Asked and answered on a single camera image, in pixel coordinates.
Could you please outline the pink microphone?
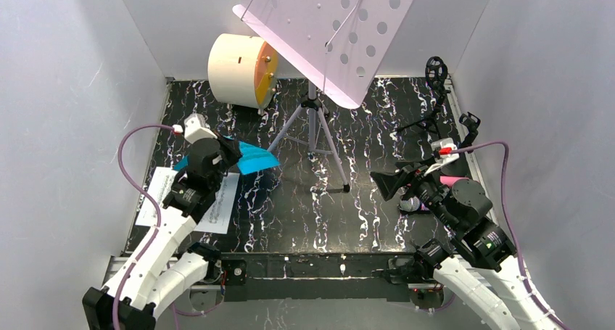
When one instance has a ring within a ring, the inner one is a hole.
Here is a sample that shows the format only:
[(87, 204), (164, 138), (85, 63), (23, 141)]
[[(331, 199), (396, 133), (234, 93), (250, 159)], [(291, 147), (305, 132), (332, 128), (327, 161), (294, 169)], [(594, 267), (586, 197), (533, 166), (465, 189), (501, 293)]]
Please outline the pink microphone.
[(467, 177), (457, 177), (457, 176), (440, 176), (439, 180), (442, 184), (446, 186), (453, 186), (457, 181), (468, 180)]

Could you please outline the blue mesh microphone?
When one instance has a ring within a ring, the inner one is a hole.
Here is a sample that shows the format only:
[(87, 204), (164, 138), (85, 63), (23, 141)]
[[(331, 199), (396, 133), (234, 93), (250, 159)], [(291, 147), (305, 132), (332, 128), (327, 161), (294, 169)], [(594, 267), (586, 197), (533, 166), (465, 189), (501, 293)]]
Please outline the blue mesh microphone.
[(429, 214), (430, 211), (417, 197), (401, 199), (398, 209), (402, 215)]

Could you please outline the blue sheet music page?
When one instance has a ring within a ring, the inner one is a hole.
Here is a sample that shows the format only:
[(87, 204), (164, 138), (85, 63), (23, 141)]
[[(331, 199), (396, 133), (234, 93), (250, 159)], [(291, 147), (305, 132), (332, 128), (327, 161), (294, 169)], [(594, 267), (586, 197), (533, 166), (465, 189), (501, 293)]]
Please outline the blue sheet music page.
[[(256, 147), (243, 141), (238, 141), (243, 154), (240, 161), (228, 170), (233, 172), (235, 168), (242, 175), (249, 175), (279, 166), (278, 159), (266, 149)], [(188, 174), (206, 177), (214, 174), (224, 177), (228, 172), (219, 172), (213, 167), (214, 151), (218, 148), (216, 140), (202, 139), (192, 144), (183, 159), (173, 169), (184, 171)]]

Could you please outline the white sheet music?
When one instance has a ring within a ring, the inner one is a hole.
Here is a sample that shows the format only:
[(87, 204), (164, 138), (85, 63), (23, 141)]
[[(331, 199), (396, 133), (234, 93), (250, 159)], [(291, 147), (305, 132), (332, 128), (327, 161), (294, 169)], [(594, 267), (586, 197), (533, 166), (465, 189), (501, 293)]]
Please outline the white sheet music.
[[(154, 170), (152, 179), (147, 187), (147, 193), (157, 201), (160, 207), (162, 207), (164, 196), (170, 191), (176, 173), (177, 171), (172, 168), (156, 167)], [(204, 214), (194, 231), (211, 234), (227, 234), (231, 222), (239, 176), (239, 173), (229, 173), (223, 179), (221, 188), (216, 193), (215, 203)], [(145, 199), (136, 216), (135, 224), (137, 226), (151, 226), (156, 222), (157, 219), (154, 206), (148, 199)]]

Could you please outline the black round-base mic stand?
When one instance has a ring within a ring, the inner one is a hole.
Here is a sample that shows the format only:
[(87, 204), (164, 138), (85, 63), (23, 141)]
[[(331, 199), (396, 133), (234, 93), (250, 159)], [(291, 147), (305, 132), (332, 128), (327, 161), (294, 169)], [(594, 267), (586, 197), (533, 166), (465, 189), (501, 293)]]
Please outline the black round-base mic stand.
[(479, 135), (478, 129), (481, 124), (481, 120), (471, 112), (467, 112), (460, 116), (459, 123), (466, 127), (467, 134), (459, 144), (458, 148), (465, 149), (466, 147), (470, 147)]

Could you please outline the silver tripod music stand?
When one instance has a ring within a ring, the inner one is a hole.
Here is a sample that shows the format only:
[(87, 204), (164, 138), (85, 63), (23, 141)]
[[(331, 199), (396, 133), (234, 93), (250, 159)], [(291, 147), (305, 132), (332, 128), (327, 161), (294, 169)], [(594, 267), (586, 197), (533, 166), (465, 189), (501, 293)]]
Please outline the silver tripod music stand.
[(308, 114), (307, 147), (323, 130), (339, 159), (319, 100), (353, 110), (365, 99), (414, 0), (240, 0), (233, 13), (308, 80), (295, 114)]

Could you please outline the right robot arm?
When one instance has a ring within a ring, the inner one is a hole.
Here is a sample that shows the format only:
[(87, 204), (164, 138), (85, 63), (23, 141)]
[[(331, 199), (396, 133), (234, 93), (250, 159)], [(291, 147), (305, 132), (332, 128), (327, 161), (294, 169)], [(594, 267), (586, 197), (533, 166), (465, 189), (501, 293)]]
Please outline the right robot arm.
[(491, 329), (565, 329), (533, 288), (521, 253), (505, 231), (487, 217), (492, 202), (468, 178), (448, 185), (429, 166), (409, 162), (370, 177), (385, 200), (407, 188), (448, 227), (446, 243), (431, 239), (401, 269), (413, 279), (434, 279), (466, 303)]

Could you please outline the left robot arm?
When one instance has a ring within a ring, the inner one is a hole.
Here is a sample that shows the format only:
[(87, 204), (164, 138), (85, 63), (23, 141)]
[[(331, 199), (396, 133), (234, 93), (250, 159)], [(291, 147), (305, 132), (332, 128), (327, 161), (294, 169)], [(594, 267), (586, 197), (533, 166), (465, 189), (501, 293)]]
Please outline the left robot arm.
[(154, 205), (157, 222), (117, 273), (82, 299), (90, 329), (154, 329), (160, 315), (190, 286), (204, 280), (220, 253), (196, 243), (171, 267), (179, 244), (215, 203), (228, 170), (241, 159), (239, 142), (224, 136), (200, 139), (170, 191)]

